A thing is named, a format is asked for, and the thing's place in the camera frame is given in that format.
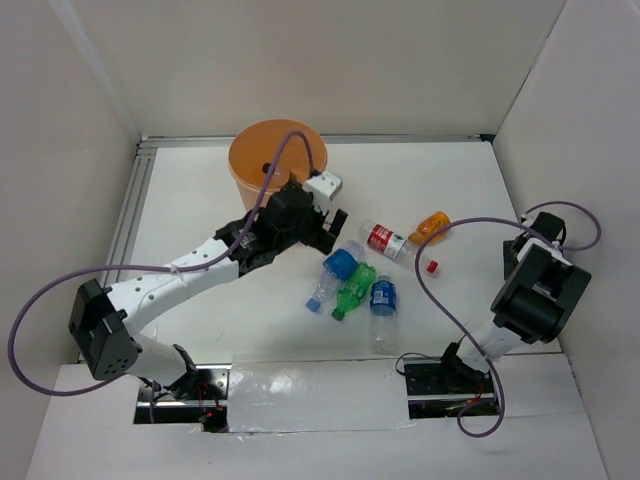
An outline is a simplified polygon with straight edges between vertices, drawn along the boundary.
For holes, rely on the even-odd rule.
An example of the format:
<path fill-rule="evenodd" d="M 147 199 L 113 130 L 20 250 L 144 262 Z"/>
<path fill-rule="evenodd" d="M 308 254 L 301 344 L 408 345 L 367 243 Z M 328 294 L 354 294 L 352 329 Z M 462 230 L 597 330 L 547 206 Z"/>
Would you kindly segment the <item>black cap clear bottle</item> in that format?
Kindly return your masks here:
<path fill-rule="evenodd" d="M 294 175 L 288 168 L 278 166 L 270 176 L 269 189 L 280 189 L 292 178 L 294 178 Z"/>

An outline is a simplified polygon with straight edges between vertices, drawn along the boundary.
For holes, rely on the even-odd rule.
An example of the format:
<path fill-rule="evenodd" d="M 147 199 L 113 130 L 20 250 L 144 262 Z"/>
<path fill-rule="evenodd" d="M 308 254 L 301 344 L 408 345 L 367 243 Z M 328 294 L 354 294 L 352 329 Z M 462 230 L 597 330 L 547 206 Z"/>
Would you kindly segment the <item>red label clear water bottle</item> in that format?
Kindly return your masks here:
<path fill-rule="evenodd" d="M 382 224 L 365 220 L 357 231 L 357 238 L 369 251 L 385 257 L 407 270 L 434 275 L 439 264 L 428 256 L 418 257 L 418 247 L 404 236 Z"/>

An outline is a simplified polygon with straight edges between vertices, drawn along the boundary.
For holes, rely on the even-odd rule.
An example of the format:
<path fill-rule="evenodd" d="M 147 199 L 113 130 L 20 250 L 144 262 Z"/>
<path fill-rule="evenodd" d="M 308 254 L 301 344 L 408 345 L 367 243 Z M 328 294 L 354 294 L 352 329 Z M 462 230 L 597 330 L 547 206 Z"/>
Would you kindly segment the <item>green plastic bottle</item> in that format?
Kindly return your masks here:
<path fill-rule="evenodd" d="M 376 278 L 376 269 L 367 262 L 360 262 L 351 277 L 338 291 L 336 306 L 331 312 L 331 317 L 342 321 L 348 313 L 357 309 Z"/>

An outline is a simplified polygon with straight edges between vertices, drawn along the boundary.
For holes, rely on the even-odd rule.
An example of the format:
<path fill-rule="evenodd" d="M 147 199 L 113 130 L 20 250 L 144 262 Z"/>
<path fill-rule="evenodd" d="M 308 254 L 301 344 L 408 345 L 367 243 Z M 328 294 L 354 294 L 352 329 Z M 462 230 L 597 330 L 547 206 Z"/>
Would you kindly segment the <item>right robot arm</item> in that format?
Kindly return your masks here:
<path fill-rule="evenodd" d="M 490 306 L 493 319 L 473 340 L 451 343 L 436 369 L 438 384 L 448 392 L 478 385 L 489 364 L 513 349 L 555 340 L 591 281 L 589 272 L 560 251 L 566 233 L 562 219 L 541 212 L 523 220 L 541 237 L 524 232 L 503 243 L 505 283 Z"/>

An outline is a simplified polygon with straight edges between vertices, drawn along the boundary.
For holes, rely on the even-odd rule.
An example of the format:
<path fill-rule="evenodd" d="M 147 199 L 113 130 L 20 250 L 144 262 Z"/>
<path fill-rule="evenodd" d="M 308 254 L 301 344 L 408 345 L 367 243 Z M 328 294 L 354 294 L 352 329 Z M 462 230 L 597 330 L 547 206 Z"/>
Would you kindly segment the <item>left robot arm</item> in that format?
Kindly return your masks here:
<path fill-rule="evenodd" d="M 69 331 L 97 381 L 122 374 L 159 384 L 176 399 L 189 397 L 205 377 L 186 350 L 143 335 L 147 324 L 218 285 L 271 264 L 296 243 L 331 252 L 347 214 L 324 225 L 339 179 L 326 174 L 304 184 L 288 182 L 261 207 L 251 227 L 237 220 L 190 253 L 152 272 L 103 287 L 96 280 L 77 290 Z"/>

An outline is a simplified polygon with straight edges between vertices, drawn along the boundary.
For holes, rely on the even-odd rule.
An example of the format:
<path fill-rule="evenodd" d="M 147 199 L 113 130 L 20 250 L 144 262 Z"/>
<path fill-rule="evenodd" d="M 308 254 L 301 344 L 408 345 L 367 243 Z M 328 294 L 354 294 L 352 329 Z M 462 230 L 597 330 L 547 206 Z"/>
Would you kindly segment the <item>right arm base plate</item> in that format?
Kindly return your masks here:
<path fill-rule="evenodd" d="M 412 352 L 401 355 L 395 369 L 404 378 L 408 414 L 412 420 L 454 418 L 467 406 L 465 416 L 496 416 L 499 413 L 490 375 L 469 380 L 444 369 L 438 359 Z"/>

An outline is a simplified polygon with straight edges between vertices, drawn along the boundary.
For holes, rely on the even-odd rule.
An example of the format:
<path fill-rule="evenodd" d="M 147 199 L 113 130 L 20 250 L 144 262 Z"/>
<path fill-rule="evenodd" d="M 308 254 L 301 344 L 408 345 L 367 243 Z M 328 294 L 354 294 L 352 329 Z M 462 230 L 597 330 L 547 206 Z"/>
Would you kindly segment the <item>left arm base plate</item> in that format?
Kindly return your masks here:
<path fill-rule="evenodd" d="M 148 380 L 139 384 L 134 425 L 187 424 L 203 432 L 227 433 L 230 364 L 197 366 L 195 385 L 188 393 L 174 394 Z"/>

